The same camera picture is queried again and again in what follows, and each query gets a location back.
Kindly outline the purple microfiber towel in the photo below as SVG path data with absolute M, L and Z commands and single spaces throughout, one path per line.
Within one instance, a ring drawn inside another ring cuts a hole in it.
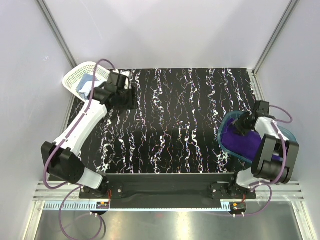
M 288 139 L 274 119 L 259 117 L 254 130 L 245 136 L 236 133 L 235 120 L 237 118 L 225 118 L 218 131 L 217 139 L 225 152 L 255 164 L 282 161 L 287 155 Z

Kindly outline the white towel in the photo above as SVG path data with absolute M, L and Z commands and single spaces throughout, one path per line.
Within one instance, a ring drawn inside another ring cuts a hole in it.
M 89 92 L 78 92 L 80 98 L 83 100 L 83 101 L 87 101 L 89 98 L 90 98 L 90 91 Z

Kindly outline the light blue towel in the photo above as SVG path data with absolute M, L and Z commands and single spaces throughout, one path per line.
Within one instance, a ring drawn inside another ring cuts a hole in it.
M 94 83 L 94 88 L 101 85 L 101 82 L 97 79 L 94 79 L 93 75 L 85 73 L 80 80 L 76 91 L 79 94 L 85 94 L 88 95 L 92 90 L 92 84 Z

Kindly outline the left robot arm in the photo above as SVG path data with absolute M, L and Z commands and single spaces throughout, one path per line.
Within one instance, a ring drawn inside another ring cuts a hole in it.
M 65 184 L 87 187 L 95 197 L 103 198 L 108 193 L 108 180 L 84 165 L 80 159 L 81 149 L 109 111 L 134 110 L 137 107 L 137 89 L 134 86 L 114 91 L 94 88 L 93 99 L 84 102 L 82 110 L 69 127 L 53 142 L 46 141 L 41 146 L 44 185 L 52 189 L 47 182 L 47 174 L 50 174 Z

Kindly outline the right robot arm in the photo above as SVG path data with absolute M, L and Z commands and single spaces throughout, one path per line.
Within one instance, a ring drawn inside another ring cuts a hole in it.
M 236 199 L 245 189 L 253 191 L 263 184 L 287 184 L 293 175 L 300 145 L 285 136 L 272 116 L 246 112 L 235 121 L 235 127 L 244 136 L 252 131 L 258 133 L 261 143 L 251 167 L 238 172 L 235 181 L 227 185 L 228 195 Z

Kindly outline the white perforated laundry basket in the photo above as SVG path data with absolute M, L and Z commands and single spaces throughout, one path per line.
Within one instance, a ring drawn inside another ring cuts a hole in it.
M 84 74 L 94 75 L 95 66 L 96 63 L 92 61 L 81 63 L 63 77 L 63 86 L 73 95 L 75 95 L 76 98 L 83 101 L 77 92 L 77 86 L 80 83 L 80 80 L 82 79 Z M 101 85 L 103 82 L 106 82 L 108 80 L 110 73 L 111 72 L 109 70 L 99 65 L 95 72 L 95 79 L 97 79 Z

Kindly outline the blue transparent plastic tray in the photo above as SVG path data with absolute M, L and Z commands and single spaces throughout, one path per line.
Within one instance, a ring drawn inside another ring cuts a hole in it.
M 282 136 L 286 151 L 284 168 L 292 170 L 300 146 L 290 131 L 278 125 L 292 121 L 292 117 L 289 121 L 277 119 L 265 108 L 252 112 L 232 111 L 223 119 L 217 140 L 225 152 L 256 169 L 271 162 L 279 166 L 283 163 L 284 154 L 279 137 Z

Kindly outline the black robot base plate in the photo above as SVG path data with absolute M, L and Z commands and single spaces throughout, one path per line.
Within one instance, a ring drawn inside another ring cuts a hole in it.
M 104 192 L 85 187 L 81 199 L 125 199 L 137 195 L 209 197 L 215 200 L 255 200 L 255 192 L 235 186 L 234 173 L 162 173 L 162 174 L 107 174 Z

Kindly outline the aluminium frame rail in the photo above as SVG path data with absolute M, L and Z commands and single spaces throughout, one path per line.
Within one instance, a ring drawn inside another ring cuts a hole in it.
M 115 183 L 111 192 L 103 198 L 84 196 L 82 190 L 65 185 L 56 190 L 46 189 L 39 183 L 33 196 L 46 210 L 65 211 L 120 211 L 120 212 L 230 212 L 235 204 L 257 203 L 263 207 L 267 202 L 302 202 L 304 196 L 296 182 L 288 185 L 260 186 L 239 198 L 222 193 L 222 184 L 201 190 L 177 192 L 134 192 L 121 183 Z

